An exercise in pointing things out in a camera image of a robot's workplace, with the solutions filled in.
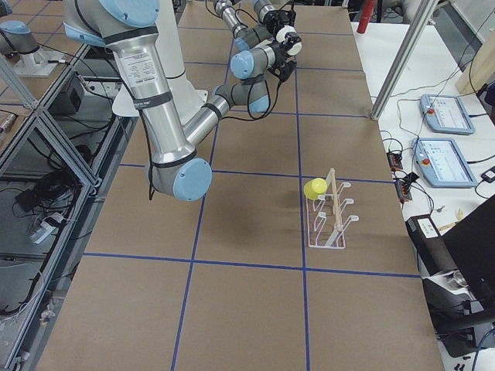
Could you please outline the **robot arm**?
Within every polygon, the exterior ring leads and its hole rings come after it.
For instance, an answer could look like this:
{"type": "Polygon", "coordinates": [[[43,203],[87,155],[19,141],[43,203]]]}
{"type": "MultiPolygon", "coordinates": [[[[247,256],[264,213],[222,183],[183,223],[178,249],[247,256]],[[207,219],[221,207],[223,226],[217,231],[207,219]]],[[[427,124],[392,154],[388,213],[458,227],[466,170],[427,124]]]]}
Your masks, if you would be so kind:
{"type": "Polygon", "coordinates": [[[139,113],[148,142],[148,180],[151,192],[182,201],[202,198],[212,181],[210,164],[197,154],[197,145],[227,118],[235,106],[247,108],[253,121],[268,116],[277,96],[270,94],[265,78],[270,73],[286,81],[296,67],[302,40],[295,30],[292,2],[280,7],[269,1],[253,4],[255,27],[238,18],[232,1],[215,1],[215,15],[232,32],[237,53],[230,70],[235,85],[217,87],[201,102],[187,122],[182,122],[172,88],[172,76],[164,59],[182,57],[175,20],[158,26],[159,16],[172,15],[170,2],[160,1],[66,1],[64,27],[71,39],[112,51],[123,84],[139,113]]]}
{"type": "Polygon", "coordinates": [[[210,12],[224,21],[231,31],[238,51],[274,42],[289,56],[302,49],[302,38],[295,29],[295,3],[274,5],[271,1],[253,1],[248,11],[239,1],[206,1],[210,12]]]}

